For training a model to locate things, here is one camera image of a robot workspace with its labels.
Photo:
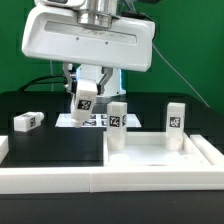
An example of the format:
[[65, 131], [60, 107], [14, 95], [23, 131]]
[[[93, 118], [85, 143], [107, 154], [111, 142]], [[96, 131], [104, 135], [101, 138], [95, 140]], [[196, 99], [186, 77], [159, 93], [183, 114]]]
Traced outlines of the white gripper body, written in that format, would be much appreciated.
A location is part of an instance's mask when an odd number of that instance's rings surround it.
[[70, 9], [37, 6], [28, 15], [22, 52], [33, 58], [133, 71], [151, 66], [155, 24], [122, 17], [109, 29], [85, 27]]

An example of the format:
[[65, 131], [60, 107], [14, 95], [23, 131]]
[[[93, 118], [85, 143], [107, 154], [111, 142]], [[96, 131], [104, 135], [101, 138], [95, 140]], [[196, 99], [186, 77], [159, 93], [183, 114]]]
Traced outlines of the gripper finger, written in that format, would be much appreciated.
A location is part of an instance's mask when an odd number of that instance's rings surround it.
[[65, 89], [67, 92], [73, 93], [77, 81], [76, 67], [72, 63], [64, 62], [62, 69], [66, 79]]
[[105, 91], [105, 85], [110, 80], [113, 75], [113, 69], [109, 67], [103, 67], [101, 69], [101, 73], [103, 74], [100, 81], [97, 83], [98, 95], [102, 95]]

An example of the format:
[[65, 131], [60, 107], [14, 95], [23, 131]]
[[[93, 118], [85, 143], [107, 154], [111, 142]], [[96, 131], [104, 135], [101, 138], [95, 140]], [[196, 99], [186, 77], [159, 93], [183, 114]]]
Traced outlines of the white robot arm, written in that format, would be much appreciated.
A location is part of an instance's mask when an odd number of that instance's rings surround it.
[[156, 25], [133, 14], [118, 14], [118, 0], [34, 0], [22, 40], [33, 58], [102, 68], [99, 94], [114, 68], [147, 71]]

